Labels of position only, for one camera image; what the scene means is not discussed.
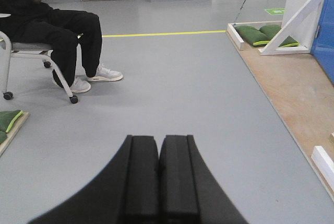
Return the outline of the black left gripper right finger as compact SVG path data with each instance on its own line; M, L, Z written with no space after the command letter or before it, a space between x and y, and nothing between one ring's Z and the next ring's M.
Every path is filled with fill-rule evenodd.
M192 135L167 135L160 153L162 223L247 223L204 162Z

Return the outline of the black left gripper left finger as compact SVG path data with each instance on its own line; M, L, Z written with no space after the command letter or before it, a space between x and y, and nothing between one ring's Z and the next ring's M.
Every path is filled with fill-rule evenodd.
M158 223L158 165L154 137L128 135L92 181L31 223Z

